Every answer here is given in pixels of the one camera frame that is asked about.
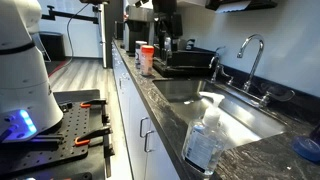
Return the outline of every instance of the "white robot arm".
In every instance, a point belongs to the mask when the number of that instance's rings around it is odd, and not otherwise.
[[[0,0],[0,142],[27,141],[63,116],[50,90],[38,31],[37,0]]]

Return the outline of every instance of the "kitchen counter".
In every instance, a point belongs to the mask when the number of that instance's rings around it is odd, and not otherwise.
[[[141,76],[134,66],[134,57],[120,48],[122,41],[114,40],[114,43],[180,178],[201,179],[181,158],[187,124],[174,113],[152,82],[166,78],[156,71],[151,77]],[[286,125],[283,134],[225,151],[211,179],[320,179],[320,166],[304,160],[291,149],[293,137],[308,135],[312,127],[290,119],[282,123]]]

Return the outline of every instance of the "cord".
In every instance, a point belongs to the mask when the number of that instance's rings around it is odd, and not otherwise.
[[[68,66],[68,65],[72,62],[73,56],[74,56],[74,51],[73,51],[73,46],[72,46],[72,42],[71,42],[71,38],[70,38],[69,25],[70,25],[71,20],[72,20],[76,15],[78,15],[82,10],[84,10],[88,5],[89,5],[89,3],[86,4],[85,6],[83,6],[76,14],[74,14],[74,15],[69,19],[68,24],[67,24],[67,34],[68,34],[69,44],[70,44],[70,48],[71,48],[71,58],[70,58],[70,60],[69,60],[67,63],[64,63],[63,66],[60,66],[60,67],[58,66],[56,69],[54,69],[54,70],[50,73],[49,77],[50,77],[53,73],[55,73],[55,72],[59,71],[60,69]]]

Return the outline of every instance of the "blue object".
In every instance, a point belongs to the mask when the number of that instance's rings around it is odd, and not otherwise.
[[[315,163],[320,162],[320,145],[309,137],[294,137],[292,141],[292,148],[303,158]]]
[[[34,126],[29,114],[27,113],[27,111],[25,110],[20,110],[20,115],[23,118],[24,122],[26,123],[26,125],[29,128],[29,131],[31,132],[31,134],[34,134],[35,132],[37,132],[36,127]]]

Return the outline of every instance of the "paper towel holder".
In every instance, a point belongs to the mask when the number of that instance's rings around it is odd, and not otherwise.
[[[250,4],[243,10],[240,11],[249,11],[249,10],[258,10],[258,9],[269,9],[275,8],[277,6],[276,2],[271,0],[207,0],[206,8],[211,10],[218,10],[221,5],[236,3],[236,2],[244,2],[251,1]]]

